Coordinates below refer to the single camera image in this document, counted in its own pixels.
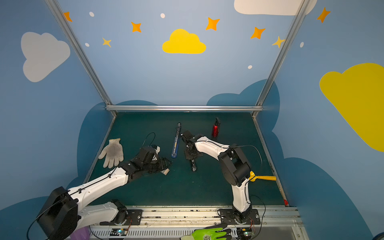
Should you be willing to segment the red white staple box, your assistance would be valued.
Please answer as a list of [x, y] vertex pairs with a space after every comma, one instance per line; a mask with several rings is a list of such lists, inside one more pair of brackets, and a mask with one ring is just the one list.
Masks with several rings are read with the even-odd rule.
[[169, 171], [170, 169], [165, 169], [165, 170], [162, 170], [161, 173], [166, 176], [169, 173]]

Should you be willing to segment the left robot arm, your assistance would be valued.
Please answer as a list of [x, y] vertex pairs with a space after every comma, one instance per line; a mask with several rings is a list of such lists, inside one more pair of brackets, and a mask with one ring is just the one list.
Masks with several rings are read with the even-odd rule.
[[64, 240], [79, 228], [101, 222], [101, 213], [85, 213], [86, 206], [143, 174], [166, 175], [172, 162], [160, 157], [159, 152], [160, 147], [156, 145], [142, 147], [133, 159], [119, 163], [101, 177], [68, 190], [63, 187], [54, 189], [38, 213], [36, 222], [49, 240]]

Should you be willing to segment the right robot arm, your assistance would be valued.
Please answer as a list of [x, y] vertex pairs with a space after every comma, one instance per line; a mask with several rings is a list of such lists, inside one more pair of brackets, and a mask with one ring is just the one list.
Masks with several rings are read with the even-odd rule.
[[194, 136], [189, 131], [182, 133], [181, 139], [186, 144], [184, 153], [193, 172], [197, 171], [196, 159], [203, 154], [218, 160], [224, 178], [232, 186], [235, 220], [245, 223], [252, 211], [248, 188], [252, 165], [241, 147], [220, 144], [206, 136]]

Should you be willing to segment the red spray bottle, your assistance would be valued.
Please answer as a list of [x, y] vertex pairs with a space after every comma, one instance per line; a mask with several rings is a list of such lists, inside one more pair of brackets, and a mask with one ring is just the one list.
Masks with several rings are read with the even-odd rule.
[[213, 125], [213, 129], [212, 129], [212, 137], [213, 138], [217, 138], [218, 137], [219, 132], [220, 132], [220, 125], [221, 125], [220, 119], [216, 118], [215, 119], [215, 123]]

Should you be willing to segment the white knit glove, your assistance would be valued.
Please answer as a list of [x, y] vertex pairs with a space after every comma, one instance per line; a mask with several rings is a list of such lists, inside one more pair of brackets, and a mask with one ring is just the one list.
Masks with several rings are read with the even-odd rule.
[[124, 160], [123, 146], [120, 138], [110, 139], [109, 144], [105, 146], [98, 156], [98, 159], [104, 159], [103, 168], [117, 167]]

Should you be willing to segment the yellow plastic scoop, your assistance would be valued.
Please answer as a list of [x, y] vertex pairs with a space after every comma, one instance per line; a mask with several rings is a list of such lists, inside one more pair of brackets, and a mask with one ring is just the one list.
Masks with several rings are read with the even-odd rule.
[[276, 181], [277, 178], [275, 176], [256, 176], [256, 174], [251, 171], [249, 181], [254, 182], [256, 180]]

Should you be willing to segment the green black work glove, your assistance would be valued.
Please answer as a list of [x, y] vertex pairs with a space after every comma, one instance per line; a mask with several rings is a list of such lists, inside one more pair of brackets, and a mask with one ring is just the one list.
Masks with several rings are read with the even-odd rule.
[[194, 230], [190, 235], [181, 237], [181, 240], [231, 240], [231, 229], [226, 223]]

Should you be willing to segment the purple cloth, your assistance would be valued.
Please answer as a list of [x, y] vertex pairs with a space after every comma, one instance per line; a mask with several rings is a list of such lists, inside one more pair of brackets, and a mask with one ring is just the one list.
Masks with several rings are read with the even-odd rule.
[[90, 230], [89, 227], [83, 227], [74, 231], [70, 235], [70, 240], [89, 240], [90, 239]]

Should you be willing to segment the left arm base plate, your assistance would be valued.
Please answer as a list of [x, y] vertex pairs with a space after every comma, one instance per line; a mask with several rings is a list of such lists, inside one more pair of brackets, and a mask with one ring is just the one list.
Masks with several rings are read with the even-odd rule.
[[100, 222], [101, 226], [138, 226], [141, 224], [143, 210], [119, 210], [114, 219], [109, 222]]

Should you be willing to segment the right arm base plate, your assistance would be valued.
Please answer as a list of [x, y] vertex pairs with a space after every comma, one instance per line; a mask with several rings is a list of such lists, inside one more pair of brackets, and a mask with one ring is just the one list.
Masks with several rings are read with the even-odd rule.
[[261, 216], [257, 209], [249, 208], [243, 213], [235, 209], [219, 209], [221, 223], [228, 225], [260, 225]]

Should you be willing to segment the aluminium rail frame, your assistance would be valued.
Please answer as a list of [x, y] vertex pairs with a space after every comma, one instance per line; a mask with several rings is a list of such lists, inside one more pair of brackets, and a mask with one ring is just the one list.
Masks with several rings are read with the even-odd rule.
[[55, 17], [59, 26], [61, 27], [63, 33], [69, 40], [74, 52], [77, 54], [80, 62], [85, 68], [87, 74], [89, 75], [91, 81], [96, 87], [99, 95], [106, 104], [106, 110], [111, 112], [111, 114], [116, 117], [117, 112], [251, 112], [253, 118], [256, 117], [258, 112], [263, 110], [263, 103], [278, 75], [278, 72], [283, 65], [283, 62], [287, 56], [287, 53], [304, 21], [304, 18], [307, 15], [307, 10], [310, 8], [312, 1], [302, 1], [298, 7], [298, 11], [292, 21], [292, 24], [288, 30], [286, 41], [283, 46], [280, 48], [278, 56], [275, 60], [273, 68], [267, 78], [266, 83], [264, 84], [261, 93], [258, 97], [255, 106], [192, 106], [192, 105], [176, 105], [176, 106], [155, 106], [155, 105], [114, 105], [110, 97], [107, 94], [100, 78], [97, 76], [95, 69], [92, 67], [90, 60], [86, 56], [85, 51], [80, 46], [80, 42], [77, 39], [74, 31], [72, 30], [70, 24], [64, 17], [64, 13], [60, 7], [58, 1], [46, 1], [47, 6], [49, 7], [51, 13]]

